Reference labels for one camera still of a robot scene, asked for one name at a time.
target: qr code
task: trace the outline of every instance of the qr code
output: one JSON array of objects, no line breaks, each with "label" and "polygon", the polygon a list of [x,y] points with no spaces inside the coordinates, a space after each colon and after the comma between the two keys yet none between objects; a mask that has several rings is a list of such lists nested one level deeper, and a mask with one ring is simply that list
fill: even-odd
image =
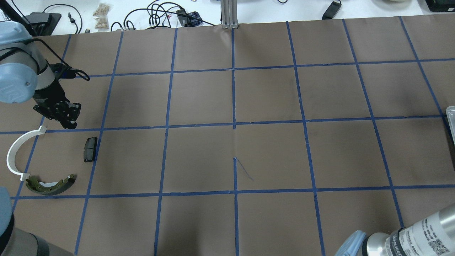
[{"label": "qr code", "polygon": [[440,256],[445,253],[450,252],[449,249],[447,249],[441,242],[441,240],[436,239],[435,241],[428,242],[428,245],[433,248],[435,251],[436,255]]}]

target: plastic bag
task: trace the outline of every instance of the plastic bag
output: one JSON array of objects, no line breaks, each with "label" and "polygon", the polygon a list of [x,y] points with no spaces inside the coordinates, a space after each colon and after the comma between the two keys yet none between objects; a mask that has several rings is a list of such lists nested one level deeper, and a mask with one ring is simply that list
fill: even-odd
[{"label": "plastic bag", "polygon": [[97,29],[109,29],[109,21],[107,19],[107,13],[111,9],[111,5],[106,3],[100,3],[98,8],[93,13],[95,18],[95,28]]}]

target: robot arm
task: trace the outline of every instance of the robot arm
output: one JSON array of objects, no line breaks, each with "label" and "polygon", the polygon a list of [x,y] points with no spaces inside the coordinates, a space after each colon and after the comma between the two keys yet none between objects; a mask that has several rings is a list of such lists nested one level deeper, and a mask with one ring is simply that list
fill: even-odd
[{"label": "robot arm", "polygon": [[0,102],[22,103],[33,98],[33,107],[46,118],[60,122],[63,128],[75,129],[81,111],[79,103],[71,103],[58,80],[75,78],[90,80],[81,70],[62,63],[49,65],[25,27],[14,21],[0,22]]}]

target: metal post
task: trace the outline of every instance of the metal post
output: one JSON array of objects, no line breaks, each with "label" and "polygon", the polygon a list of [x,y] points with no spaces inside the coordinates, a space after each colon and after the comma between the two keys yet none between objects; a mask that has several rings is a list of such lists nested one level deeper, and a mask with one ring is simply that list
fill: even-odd
[{"label": "metal post", "polygon": [[36,32],[35,30],[33,30],[33,27],[28,24],[27,21],[25,21],[14,9],[13,7],[11,7],[10,4],[8,4],[8,2],[6,2],[6,0],[0,0],[0,9],[2,9],[2,11],[8,15],[8,17],[12,20],[12,21],[16,21],[16,22],[19,22],[21,23],[26,29],[27,31],[30,33],[30,35],[32,36],[36,36]]},{"label": "metal post", "polygon": [[221,0],[221,19],[223,28],[238,28],[237,0]]}]

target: white curved object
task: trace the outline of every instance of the white curved object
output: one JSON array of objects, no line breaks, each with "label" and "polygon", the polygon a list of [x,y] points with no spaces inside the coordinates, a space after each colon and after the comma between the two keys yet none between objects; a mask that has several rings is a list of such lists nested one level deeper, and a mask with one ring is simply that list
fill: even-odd
[{"label": "white curved object", "polygon": [[15,163],[16,153],[22,146],[22,144],[24,144],[28,139],[38,135],[43,135],[46,132],[46,130],[47,130],[46,126],[41,125],[38,130],[29,131],[23,134],[11,145],[10,149],[8,150],[8,154],[6,155],[6,165],[8,166],[8,169],[10,169],[12,173],[20,175],[21,181],[25,181],[25,179],[28,179],[30,177],[30,174],[22,173],[17,169]]}]

